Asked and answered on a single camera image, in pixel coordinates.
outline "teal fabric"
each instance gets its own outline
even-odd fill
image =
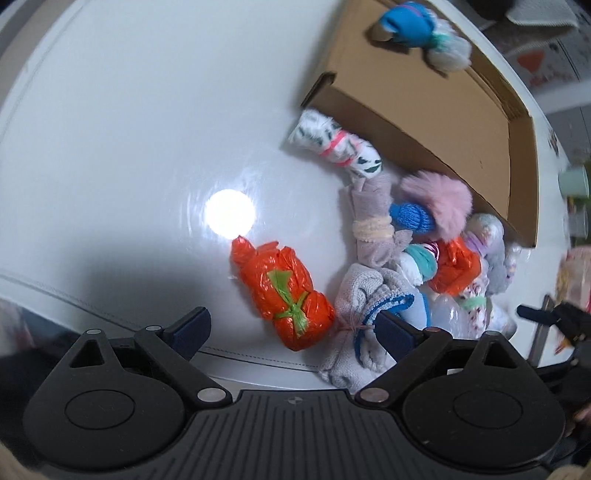
[[[437,273],[437,261],[422,245],[411,244],[405,250],[417,263],[418,270],[423,276],[423,280],[431,280]]]

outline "orange bundle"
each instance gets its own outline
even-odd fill
[[[480,257],[466,246],[461,236],[449,243],[438,240],[437,246],[437,273],[429,286],[437,293],[456,297],[480,275]]]
[[[314,290],[310,273],[290,247],[278,242],[254,248],[244,237],[232,241],[232,261],[248,287],[257,310],[272,320],[283,344],[293,351],[308,348],[330,329],[335,310]]]

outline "pink fluffy ball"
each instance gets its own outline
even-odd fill
[[[458,237],[472,213],[472,194],[464,182],[432,171],[421,170],[402,179],[400,186],[412,200],[426,207],[444,242]]]

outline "cardboard box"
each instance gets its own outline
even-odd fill
[[[368,31],[386,10],[377,0],[349,0],[304,106],[334,117],[402,168],[462,179],[475,212],[495,213],[506,238],[535,246],[538,164],[525,105],[474,45],[472,67],[446,77],[419,48],[370,42]]]

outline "table surface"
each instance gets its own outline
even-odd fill
[[[534,118],[538,247],[498,303],[541,305],[568,245],[557,173],[566,164],[532,96],[484,36],[434,4],[484,51]],[[355,260],[342,171],[285,137],[334,27],[339,0],[76,0],[38,43],[0,111],[0,297],[78,331],[213,319],[206,373],[322,388],[322,346],[291,352],[259,319],[229,263],[232,236],[279,240],[329,298]],[[513,339],[529,350],[534,326]],[[550,335],[543,363],[554,357]]]

